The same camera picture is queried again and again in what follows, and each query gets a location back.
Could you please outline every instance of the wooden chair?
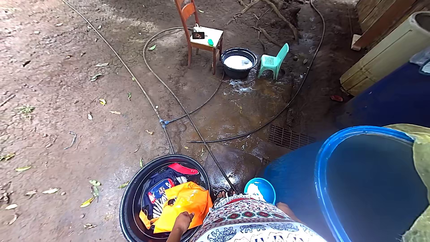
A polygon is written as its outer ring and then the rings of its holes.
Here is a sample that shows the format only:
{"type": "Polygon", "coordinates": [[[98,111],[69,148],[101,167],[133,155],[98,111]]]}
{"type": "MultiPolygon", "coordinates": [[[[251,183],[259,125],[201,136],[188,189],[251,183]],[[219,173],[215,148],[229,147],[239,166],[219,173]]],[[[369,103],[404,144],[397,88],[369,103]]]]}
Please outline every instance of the wooden chair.
{"type": "Polygon", "coordinates": [[[188,3],[181,8],[183,2],[184,0],[175,0],[176,8],[178,9],[179,17],[181,18],[181,22],[185,31],[185,37],[188,43],[188,68],[191,66],[192,47],[196,48],[196,55],[199,54],[199,49],[208,50],[213,52],[212,68],[213,74],[215,74],[217,54],[219,55],[219,59],[221,60],[222,35],[224,31],[214,28],[200,27],[200,29],[205,32],[205,38],[201,40],[194,40],[188,32],[187,19],[194,13],[196,23],[200,26],[199,18],[197,17],[196,5],[194,4],[194,0],[191,0],[191,3],[188,3]],[[208,39],[212,39],[213,46],[209,45],[208,39]]]}

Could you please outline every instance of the drain grate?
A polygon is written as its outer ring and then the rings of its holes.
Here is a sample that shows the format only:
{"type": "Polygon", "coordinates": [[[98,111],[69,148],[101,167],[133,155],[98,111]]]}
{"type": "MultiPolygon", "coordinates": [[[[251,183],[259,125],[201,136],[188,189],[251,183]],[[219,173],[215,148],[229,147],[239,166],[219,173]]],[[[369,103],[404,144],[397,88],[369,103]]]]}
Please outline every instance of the drain grate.
{"type": "Polygon", "coordinates": [[[298,149],[315,142],[315,139],[305,134],[297,133],[283,127],[270,125],[268,141],[289,149],[298,149]]]}

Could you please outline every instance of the elephant print fabric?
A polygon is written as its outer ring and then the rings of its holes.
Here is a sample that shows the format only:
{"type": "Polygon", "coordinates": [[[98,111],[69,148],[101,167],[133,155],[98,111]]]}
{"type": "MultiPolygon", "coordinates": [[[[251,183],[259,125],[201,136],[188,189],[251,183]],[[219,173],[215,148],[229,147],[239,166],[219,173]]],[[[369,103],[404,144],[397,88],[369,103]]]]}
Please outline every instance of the elephant print fabric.
{"type": "Polygon", "coordinates": [[[216,203],[190,242],[326,242],[306,225],[252,195],[216,203]]]}

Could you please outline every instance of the green cloth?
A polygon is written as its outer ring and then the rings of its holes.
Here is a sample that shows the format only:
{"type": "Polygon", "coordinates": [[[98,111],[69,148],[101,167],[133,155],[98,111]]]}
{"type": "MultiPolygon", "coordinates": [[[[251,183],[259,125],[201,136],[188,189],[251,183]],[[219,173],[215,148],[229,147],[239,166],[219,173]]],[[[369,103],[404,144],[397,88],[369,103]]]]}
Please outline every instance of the green cloth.
{"type": "MultiPolygon", "coordinates": [[[[427,187],[427,199],[430,202],[430,128],[413,124],[393,124],[385,127],[405,132],[414,140],[412,149],[415,169],[427,187]]],[[[415,220],[412,227],[402,236],[402,240],[430,242],[430,206],[415,220]]]]}

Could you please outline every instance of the blue plastic bowl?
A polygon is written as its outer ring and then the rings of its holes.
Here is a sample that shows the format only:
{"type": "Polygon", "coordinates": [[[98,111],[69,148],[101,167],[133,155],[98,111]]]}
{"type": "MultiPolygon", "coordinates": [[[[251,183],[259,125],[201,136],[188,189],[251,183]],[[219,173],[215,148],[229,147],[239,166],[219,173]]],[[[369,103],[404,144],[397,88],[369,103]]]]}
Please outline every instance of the blue plastic bowl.
{"type": "Polygon", "coordinates": [[[276,192],[272,184],[268,180],[259,177],[252,178],[245,186],[245,194],[248,193],[248,186],[250,184],[255,184],[258,187],[258,190],[260,190],[266,202],[275,205],[276,192]]]}

